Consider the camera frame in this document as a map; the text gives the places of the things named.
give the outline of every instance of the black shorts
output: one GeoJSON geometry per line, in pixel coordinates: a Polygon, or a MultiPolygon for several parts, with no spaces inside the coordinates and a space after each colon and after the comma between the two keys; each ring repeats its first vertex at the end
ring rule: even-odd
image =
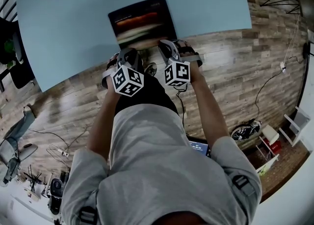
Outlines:
{"type": "Polygon", "coordinates": [[[166,94],[158,79],[148,74],[144,74],[144,87],[140,89],[133,97],[122,95],[116,106],[115,115],[123,109],[140,104],[160,105],[178,114],[175,104],[166,94]]]}

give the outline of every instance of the red object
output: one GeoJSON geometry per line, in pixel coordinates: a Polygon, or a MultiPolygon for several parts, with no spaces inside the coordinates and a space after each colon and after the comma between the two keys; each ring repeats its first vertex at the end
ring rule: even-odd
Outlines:
{"type": "Polygon", "coordinates": [[[276,154],[276,155],[279,154],[279,152],[281,150],[280,141],[275,141],[272,145],[269,145],[268,139],[265,138],[264,141],[274,154],[276,154]]]}

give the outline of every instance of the black chair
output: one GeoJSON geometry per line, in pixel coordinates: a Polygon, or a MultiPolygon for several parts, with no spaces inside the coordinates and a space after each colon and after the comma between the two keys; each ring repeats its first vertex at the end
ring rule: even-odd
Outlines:
{"type": "Polygon", "coordinates": [[[0,63],[8,64],[11,61],[16,61],[16,65],[10,69],[6,69],[0,74],[0,91],[4,92],[4,87],[2,84],[2,79],[11,74],[12,81],[17,89],[24,87],[30,81],[32,81],[35,76],[29,65],[25,49],[23,46],[19,24],[18,22],[8,22],[3,18],[0,18],[0,63]],[[9,54],[4,49],[4,44],[9,39],[13,40],[13,45],[15,52],[14,54],[9,54]]]}

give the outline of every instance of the gray t-shirt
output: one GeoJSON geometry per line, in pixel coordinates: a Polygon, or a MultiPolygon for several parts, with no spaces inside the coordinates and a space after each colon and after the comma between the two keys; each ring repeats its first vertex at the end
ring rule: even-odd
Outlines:
{"type": "Polygon", "coordinates": [[[217,140],[208,158],[193,150],[180,117],[165,107],[142,104],[119,112],[109,160],[108,168],[92,151],[75,152],[61,207],[67,225],[83,224],[85,206],[97,210],[102,225],[149,225],[177,211],[211,225],[244,225],[261,200],[259,176],[233,139],[217,140]],[[243,188],[232,182],[241,175],[243,188]]]}

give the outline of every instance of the sleeve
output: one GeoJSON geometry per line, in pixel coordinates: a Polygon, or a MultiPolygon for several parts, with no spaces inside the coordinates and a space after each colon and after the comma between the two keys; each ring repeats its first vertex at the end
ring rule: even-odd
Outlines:
{"type": "Polygon", "coordinates": [[[65,224],[80,224],[81,208],[85,207],[91,198],[96,203],[99,184],[107,178],[107,173],[107,163],[101,155],[85,148],[75,152],[61,203],[61,215],[65,224]]]}
{"type": "Polygon", "coordinates": [[[215,142],[211,158],[228,176],[234,196],[250,224],[262,197],[262,185],[255,168],[231,137],[222,137],[215,142]]]}

